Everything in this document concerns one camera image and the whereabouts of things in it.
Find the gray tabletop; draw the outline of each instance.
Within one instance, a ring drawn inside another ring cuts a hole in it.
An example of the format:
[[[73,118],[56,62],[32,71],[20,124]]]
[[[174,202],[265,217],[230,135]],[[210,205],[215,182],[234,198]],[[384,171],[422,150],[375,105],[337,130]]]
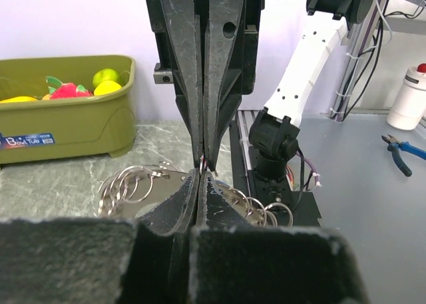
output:
[[[424,303],[426,298],[426,161],[402,152],[413,171],[406,178],[380,136],[426,148],[419,127],[402,132],[384,116],[354,115],[344,124],[306,116],[300,145],[321,174],[314,191],[323,227],[351,244],[372,303]],[[189,170],[191,147],[181,122],[142,124],[126,156],[6,166],[0,170],[0,218],[94,216],[96,190],[106,177],[133,164],[171,161]],[[292,161],[294,168],[297,161]],[[229,139],[218,161],[221,180],[232,183]]]

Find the white wall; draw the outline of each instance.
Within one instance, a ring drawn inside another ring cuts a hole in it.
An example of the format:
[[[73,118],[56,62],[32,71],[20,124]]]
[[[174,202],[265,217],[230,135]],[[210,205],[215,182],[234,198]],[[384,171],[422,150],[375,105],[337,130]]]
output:
[[[266,1],[256,86],[242,108],[261,108],[278,85],[304,27],[306,0]],[[0,0],[0,59],[124,54],[137,61],[138,117],[180,119],[170,85],[155,85],[158,61],[145,0]],[[339,75],[337,52],[308,103],[323,112]]]
[[[398,10],[412,13],[416,10],[416,6],[402,0],[391,0],[387,13]],[[418,19],[426,21],[426,11]],[[389,33],[385,32],[383,42],[388,40]],[[373,62],[366,73],[370,72]],[[392,106],[408,67],[417,66],[420,63],[426,63],[426,36],[394,33],[392,41],[382,48],[376,71],[357,107],[389,108]],[[360,94],[367,77],[368,75],[365,74],[359,80],[352,100]]]

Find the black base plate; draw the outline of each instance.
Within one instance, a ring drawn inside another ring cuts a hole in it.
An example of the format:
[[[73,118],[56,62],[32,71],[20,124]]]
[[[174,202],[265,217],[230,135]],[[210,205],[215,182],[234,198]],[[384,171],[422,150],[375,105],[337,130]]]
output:
[[[242,191],[244,194],[261,201],[264,205],[277,202],[277,198],[281,203],[292,208],[298,200],[299,192],[290,190],[290,186],[286,179],[281,182],[262,181],[255,175],[255,171],[246,170],[243,159],[243,152],[240,146],[240,131],[236,121],[230,124],[230,143],[231,143],[231,159],[232,159],[232,176],[234,179],[234,187]],[[256,165],[256,157],[258,151],[254,147],[249,149],[250,160],[253,166]],[[285,225],[288,222],[288,214],[286,211],[276,214],[278,223]],[[320,211],[316,204],[312,192],[304,192],[298,207],[293,212],[295,226],[320,226],[318,219],[321,218]]]

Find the marble surface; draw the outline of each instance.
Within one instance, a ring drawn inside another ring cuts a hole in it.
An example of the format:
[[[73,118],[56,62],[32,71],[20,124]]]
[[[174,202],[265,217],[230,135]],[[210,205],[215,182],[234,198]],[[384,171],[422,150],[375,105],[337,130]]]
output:
[[[126,155],[2,166],[0,218],[95,217],[103,180],[128,166],[168,161],[180,170],[192,165],[190,136],[183,122],[149,122],[138,126]],[[232,183],[229,135],[223,137],[217,164],[220,179]]]

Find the plastic tub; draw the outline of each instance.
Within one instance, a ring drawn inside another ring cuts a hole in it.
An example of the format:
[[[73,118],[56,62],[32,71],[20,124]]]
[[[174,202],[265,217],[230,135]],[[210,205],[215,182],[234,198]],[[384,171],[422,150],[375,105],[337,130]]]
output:
[[[0,165],[93,154],[126,154],[136,136],[129,92],[134,59],[121,55],[0,61],[0,100],[42,98],[46,76],[92,90],[101,69],[118,71],[124,86],[111,94],[81,98],[0,103]]]

